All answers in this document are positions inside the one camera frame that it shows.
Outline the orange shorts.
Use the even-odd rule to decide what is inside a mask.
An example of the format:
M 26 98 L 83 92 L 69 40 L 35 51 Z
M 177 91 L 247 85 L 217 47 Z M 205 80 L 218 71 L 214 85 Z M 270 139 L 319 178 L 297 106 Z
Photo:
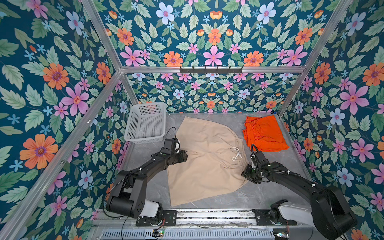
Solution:
M 249 148 L 255 145 L 262 152 L 280 152 L 289 149 L 274 116 L 247 117 L 243 136 Z

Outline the beige shorts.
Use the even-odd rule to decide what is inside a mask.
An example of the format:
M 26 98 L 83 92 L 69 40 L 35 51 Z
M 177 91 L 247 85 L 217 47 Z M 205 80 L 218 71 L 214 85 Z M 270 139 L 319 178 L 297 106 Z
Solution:
M 230 194 L 248 182 L 243 140 L 229 127 L 185 117 L 177 138 L 188 157 L 167 170 L 172 206 Z

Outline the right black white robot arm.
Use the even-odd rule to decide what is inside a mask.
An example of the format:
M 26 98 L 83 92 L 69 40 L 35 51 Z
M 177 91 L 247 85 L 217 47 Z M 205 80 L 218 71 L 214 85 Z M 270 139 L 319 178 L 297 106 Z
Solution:
M 286 199 L 273 203 L 269 212 L 273 224 L 286 221 L 307 224 L 328 240 L 343 236 L 358 224 L 356 215 L 339 188 L 313 183 L 281 163 L 269 162 L 259 150 L 252 151 L 250 158 L 252 163 L 242 172 L 248 181 L 254 184 L 277 183 L 308 203 L 301 206 Z

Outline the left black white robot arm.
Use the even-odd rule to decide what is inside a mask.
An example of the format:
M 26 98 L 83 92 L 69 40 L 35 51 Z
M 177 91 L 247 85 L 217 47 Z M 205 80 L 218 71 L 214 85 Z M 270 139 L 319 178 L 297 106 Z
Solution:
M 164 146 L 142 166 L 120 171 L 113 187 L 107 193 L 106 210 L 129 218 L 149 218 L 160 222 L 163 219 L 162 204 L 147 200 L 147 184 L 169 166 L 184 163 L 188 154 L 180 149 L 177 138 L 165 139 Z

